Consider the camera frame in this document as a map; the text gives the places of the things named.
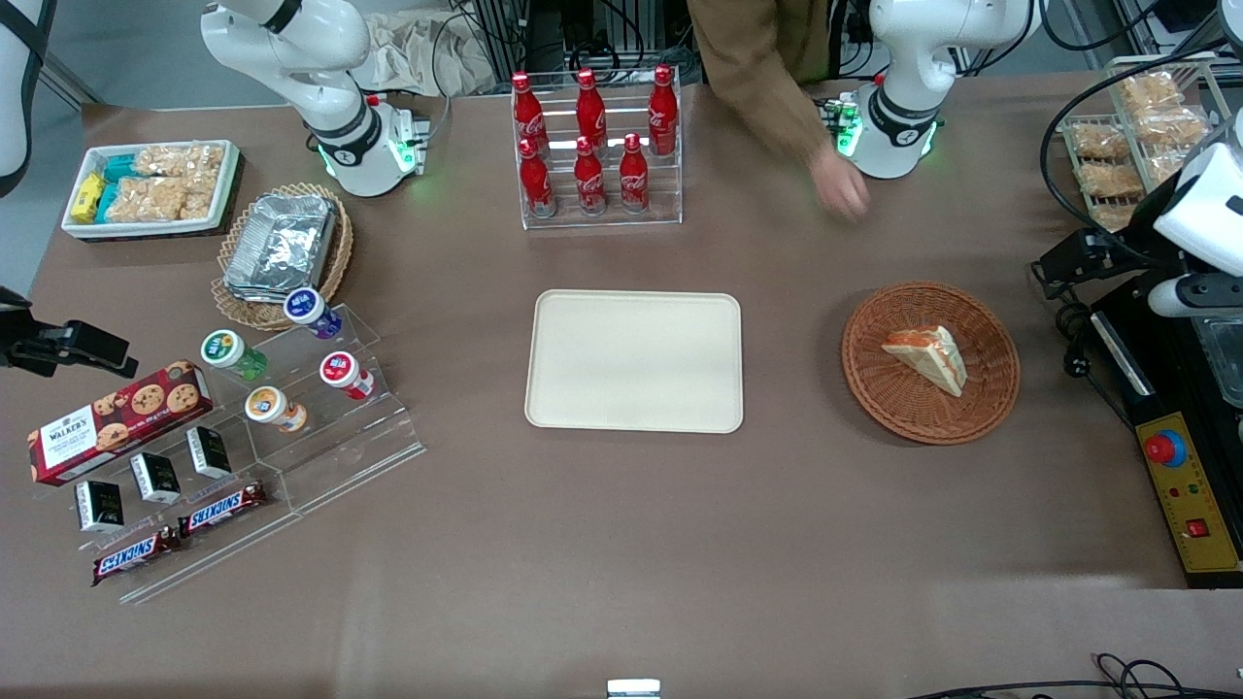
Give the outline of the person's bare hand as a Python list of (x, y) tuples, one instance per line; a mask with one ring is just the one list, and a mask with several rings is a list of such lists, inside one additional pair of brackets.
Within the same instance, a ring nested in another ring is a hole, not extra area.
[(820, 146), (809, 159), (808, 172), (820, 204), (844, 220), (856, 221), (869, 211), (869, 192), (856, 165), (833, 142)]

